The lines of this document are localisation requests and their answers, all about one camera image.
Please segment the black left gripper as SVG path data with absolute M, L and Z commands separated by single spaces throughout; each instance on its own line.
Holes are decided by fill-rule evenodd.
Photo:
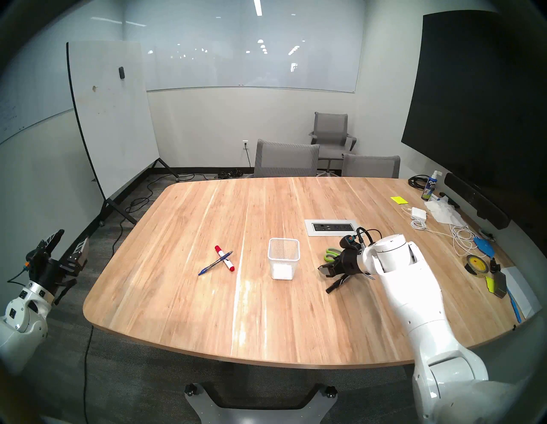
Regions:
M 59 296 L 54 298 L 54 305 L 58 305 L 67 292 L 76 285 L 77 274 L 85 268 L 89 254 L 89 238 L 86 237 L 67 259 L 57 261 L 51 258 L 50 254 L 64 233 L 64 230 L 58 230 L 46 240 L 41 240 L 26 256 L 28 275 L 32 282 L 42 286 L 43 291 L 48 291 L 53 296 L 59 287 L 63 287 Z

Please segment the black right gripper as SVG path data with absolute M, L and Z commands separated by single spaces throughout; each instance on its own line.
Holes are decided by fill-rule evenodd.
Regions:
M 327 278 L 338 274 L 364 274 L 362 261 L 363 244 L 356 235 L 346 235 L 340 240 L 341 253 L 336 256 L 335 263 L 325 263 L 318 267 L 318 271 Z

